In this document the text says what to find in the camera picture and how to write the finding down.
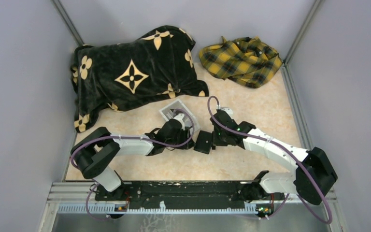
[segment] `gold diamond pattern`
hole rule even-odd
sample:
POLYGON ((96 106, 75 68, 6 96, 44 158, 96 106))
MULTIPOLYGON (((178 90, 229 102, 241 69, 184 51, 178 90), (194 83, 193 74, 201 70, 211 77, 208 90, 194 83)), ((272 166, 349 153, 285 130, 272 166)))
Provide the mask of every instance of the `gold diamond pattern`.
POLYGON ((134 64, 133 59, 130 61, 126 71, 121 74, 115 81, 121 83, 126 88, 130 89, 131 93, 136 92, 136 88, 143 82, 149 75, 142 73, 134 64))

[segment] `black blanket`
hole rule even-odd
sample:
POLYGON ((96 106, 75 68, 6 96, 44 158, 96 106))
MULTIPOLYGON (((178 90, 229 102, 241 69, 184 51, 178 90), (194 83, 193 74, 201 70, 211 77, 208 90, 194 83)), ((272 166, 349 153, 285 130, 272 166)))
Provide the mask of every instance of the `black blanket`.
POLYGON ((76 48, 71 66, 76 130, 92 127, 107 107, 121 112, 182 94, 208 96, 194 70, 194 44, 184 30, 162 26, 131 43, 76 48))

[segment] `gold flower pattern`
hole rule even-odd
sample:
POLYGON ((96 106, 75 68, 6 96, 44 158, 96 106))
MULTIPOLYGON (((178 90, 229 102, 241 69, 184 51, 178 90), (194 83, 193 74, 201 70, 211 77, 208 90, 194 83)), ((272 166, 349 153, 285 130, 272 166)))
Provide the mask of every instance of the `gold flower pattern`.
POLYGON ((72 70, 73 70, 73 82, 77 84, 77 77, 79 76, 79 74, 77 73, 77 67, 73 66, 72 70))
POLYGON ((87 70, 90 69, 91 66, 92 66, 92 59, 87 58, 87 56, 84 56, 82 58, 82 65, 80 65, 80 69, 79 69, 80 77, 83 80, 86 80, 86 78, 87 78, 87 70))
POLYGON ((183 30, 183 29, 181 29, 181 28, 179 28, 179 30, 180 30, 182 33, 188 35, 189 38, 190 38, 191 40, 193 40, 193 38, 191 37, 191 35, 189 35, 185 30, 183 30))
POLYGON ((193 57, 191 56, 190 49, 184 55, 185 59, 190 62, 190 66, 193 67, 193 57))
POLYGON ((89 114, 85 116, 81 116, 79 114, 79 119, 74 122, 74 127, 78 128, 80 132, 84 132, 86 130, 86 123, 89 122, 90 116, 89 114))
POLYGON ((169 83, 167 85, 167 90, 162 93, 158 93, 157 95, 168 94, 170 98, 175 98, 175 93, 178 93, 178 92, 180 92, 180 90, 174 91, 174 89, 171 86, 171 83, 169 83))
POLYGON ((174 35, 171 35, 169 31, 160 33, 158 30, 156 30, 156 33, 154 35, 144 37, 142 38, 142 40, 153 40, 154 46, 156 47, 158 51, 161 46, 161 42, 162 42, 161 37, 166 37, 166 36, 170 36, 170 38, 172 38, 174 35))
POLYGON ((115 105, 114 103, 112 104, 107 103, 107 104, 109 105, 110 109, 114 110, 115 112, 123 112, 123 111, 118 110, 117 105, 115 105))

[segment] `metal corner post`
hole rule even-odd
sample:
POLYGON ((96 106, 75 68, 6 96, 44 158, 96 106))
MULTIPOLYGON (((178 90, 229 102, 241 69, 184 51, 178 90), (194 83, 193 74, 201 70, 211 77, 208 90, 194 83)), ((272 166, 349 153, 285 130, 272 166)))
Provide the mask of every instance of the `metal corner post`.
POLYGON ((309 11, 308 15, 305 18, 305 21, 303 22, 297 36, 295 37, 294 42, 292 43, 290 49, 288 50, 288 54, 285 57, 284 64, 288 65, 289 62, 291 61, 295 51, 297 50, 297 47, 299 43, 301 42, 306 30, 309 28, 309 25, 311 24, 314 16, 316 15, 317 11, 320 9, 322 6, 322 3, 325 0, 315 0, 314 4, 311 7, 311 10, 309 11))
POLYGON ((66 12, 60 0, 51 0, 51 2, 53 3, 54 7, 56 8, 63 22, 65 23, 66 27, 69 29, 76 43, 79 46, 82 46, 84 44, 83 39, 80 36, 79 32, 77 31, 76 27, 74 26, 72 20, 70 19, 68 13, 66 12))
POLYGON ((284 65, 281 67, 281 72, 282 77, 284 79, 289 104, 291 105, 292 114, 294 116, 295 125, 297 126, 301 145, 306 149, 312 149, 313 148, 312 140, 309 135, 308 126, 306 124, 305 117, 300 106, 297 91, 291 78, 289 68, 286 65, 284 65))

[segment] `gray wall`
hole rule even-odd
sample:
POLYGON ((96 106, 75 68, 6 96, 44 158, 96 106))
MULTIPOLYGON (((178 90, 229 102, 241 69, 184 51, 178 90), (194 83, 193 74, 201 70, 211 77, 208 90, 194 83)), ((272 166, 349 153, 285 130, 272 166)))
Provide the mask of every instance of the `gray wall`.
POLYGON ((73 138, 76 44, 49 0, 0 1, 0 232, 36 231, 73 138))
POLYGON ((173 25, 204 47, 254 37, 285 57, 313 0, 62 0, 85 43, 108 45, 133 41, 146 32, 173 25))
POLYGON ((371 1, 326 1, 289 64, 350 231, 371 232, 371 1))

